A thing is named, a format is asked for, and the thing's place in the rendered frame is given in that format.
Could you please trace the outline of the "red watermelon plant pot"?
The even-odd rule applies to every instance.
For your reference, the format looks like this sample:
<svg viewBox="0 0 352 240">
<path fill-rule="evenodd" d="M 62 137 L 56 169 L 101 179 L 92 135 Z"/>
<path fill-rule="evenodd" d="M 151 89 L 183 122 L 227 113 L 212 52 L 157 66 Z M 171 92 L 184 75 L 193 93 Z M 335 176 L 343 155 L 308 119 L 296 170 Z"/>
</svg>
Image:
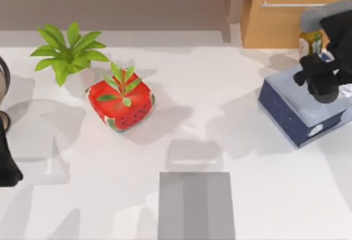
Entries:
<svg viewBox="0 0 352 240">
<path fill-rule="evenodd" d="M 123 68 L 111 62 L 110 69 L 112 74 L 103 74 L 102 80 L 86 90 L 86 96 L 107 126 L 124 132 L 151 113 L 156 99 L 134 66 Z"/>
</svg>

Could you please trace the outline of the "dark rimmed round object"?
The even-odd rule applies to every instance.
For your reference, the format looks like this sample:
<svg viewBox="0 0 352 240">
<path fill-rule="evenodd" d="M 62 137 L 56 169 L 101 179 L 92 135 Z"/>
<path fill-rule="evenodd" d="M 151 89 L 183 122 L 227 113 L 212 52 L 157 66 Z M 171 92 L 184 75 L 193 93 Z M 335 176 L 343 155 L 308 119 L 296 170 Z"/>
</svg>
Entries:
<svg viewBox="0 0 352 240">
<path fill-rule="evenodd" d="M 0 104 L 6 96 L 9 86 L 10 71 L 4 59 L 0 56 Z"/>
</svg>

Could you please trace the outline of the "dark blue tissue box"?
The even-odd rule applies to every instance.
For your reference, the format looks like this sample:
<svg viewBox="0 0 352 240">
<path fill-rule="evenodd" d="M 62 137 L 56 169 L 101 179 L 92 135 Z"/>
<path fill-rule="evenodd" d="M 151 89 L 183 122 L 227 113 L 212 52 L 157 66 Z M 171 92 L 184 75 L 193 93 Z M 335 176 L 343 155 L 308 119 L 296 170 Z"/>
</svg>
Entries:
<svg viewBox="0 0 352 240">
<path fill-rule="evenodd" d="M 306 84 L 294 82 L 300 70 L 296 64 L 265 77 L 258 97 L 265 113 L 297 148 L 352 122 L 352 95 L 340 90 L 335 102 L 319 103 Z"/>
</svg>

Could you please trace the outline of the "olive green bottle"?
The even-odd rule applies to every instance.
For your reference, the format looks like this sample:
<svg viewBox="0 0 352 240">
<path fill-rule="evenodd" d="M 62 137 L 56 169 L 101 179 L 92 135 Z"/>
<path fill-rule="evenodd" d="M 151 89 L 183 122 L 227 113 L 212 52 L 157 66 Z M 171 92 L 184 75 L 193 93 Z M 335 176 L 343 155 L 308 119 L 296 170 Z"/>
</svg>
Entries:
<svg viewBox="0 0 352 240">
<path fill-rule="evenodd" d="M 321 54 L 322 33 L 319 30 L 313 32 L 301 32 L 299 35 L 299 58 L 311 54 Z"/>
</svg>

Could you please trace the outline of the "wooden cupboard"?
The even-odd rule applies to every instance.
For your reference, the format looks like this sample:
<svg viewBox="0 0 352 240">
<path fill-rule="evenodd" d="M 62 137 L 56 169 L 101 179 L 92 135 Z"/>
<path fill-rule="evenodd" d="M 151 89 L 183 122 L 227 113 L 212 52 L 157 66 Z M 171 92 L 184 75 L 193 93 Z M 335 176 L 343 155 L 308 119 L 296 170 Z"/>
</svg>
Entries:
<svg viewBox="0 0 352 240">
<path fill-rule="evenodd" d="M 330 3 L 339 0 L 244 0 L 240 17 L 244 48 L 297 48 L 299 18 L 307 7 L 261 7 L 268 3 Z"/>
</svg>

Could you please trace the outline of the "green plant in white pot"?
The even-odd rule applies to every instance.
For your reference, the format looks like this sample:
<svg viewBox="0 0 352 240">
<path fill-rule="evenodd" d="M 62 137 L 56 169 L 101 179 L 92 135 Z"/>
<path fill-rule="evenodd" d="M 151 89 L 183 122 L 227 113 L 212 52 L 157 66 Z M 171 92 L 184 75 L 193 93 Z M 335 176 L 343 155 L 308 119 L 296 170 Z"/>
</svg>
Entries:
<svg viewBox="0 0 352 240">
<path fill-rule="evenodd" d="M 73 97 L 85 95 L 94 82 L 92 63 L 109 62 L 109 58 L 101 51 L 106 45 L 97 40 L 102 32 L 95 30 L 82 35 L 76 21 L 68 26 L 66 33 L 53 24 L 38 27 L 37 32 L 45 44 L 30 54 L 31 57 L 41 58 L 34 71 L 51 68 L 59 87 L 64 87 Z"/>
</svg>

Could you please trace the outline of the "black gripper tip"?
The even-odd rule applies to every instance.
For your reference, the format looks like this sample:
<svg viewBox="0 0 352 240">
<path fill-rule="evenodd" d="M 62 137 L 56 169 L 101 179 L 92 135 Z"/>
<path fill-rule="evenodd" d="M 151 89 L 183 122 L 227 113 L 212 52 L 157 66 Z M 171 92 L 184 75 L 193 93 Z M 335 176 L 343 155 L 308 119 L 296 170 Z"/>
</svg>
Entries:
<svg viewBox="0 0 352 240">
<path fill-rule="evenodd" d="M 15 187 L 24 178 L 8 146 L 8 122 L 8 116 L 3 116 L 3 112 L 0 112 L 0 188 Z"/>
</svg>

